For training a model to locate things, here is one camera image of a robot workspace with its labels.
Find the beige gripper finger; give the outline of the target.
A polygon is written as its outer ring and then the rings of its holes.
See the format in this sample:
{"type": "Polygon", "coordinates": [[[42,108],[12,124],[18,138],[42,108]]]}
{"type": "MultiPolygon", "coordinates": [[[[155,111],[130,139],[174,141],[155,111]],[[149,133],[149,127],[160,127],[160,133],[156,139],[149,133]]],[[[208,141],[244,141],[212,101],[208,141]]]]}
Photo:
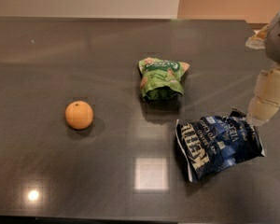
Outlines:
{"type": "Polygon", "coordinates": [[[266,24],[260,30],[256,31],[252,36],[250,36],[245,45],[250,49],[265,49],[265,40],[268,33],[269,25],[266,24]]]}
{"type": "Polygon", "coordinates": [[[258,75],[246,120],[253,126],[267,123],[280,109],[280,64],[258,75]]]}

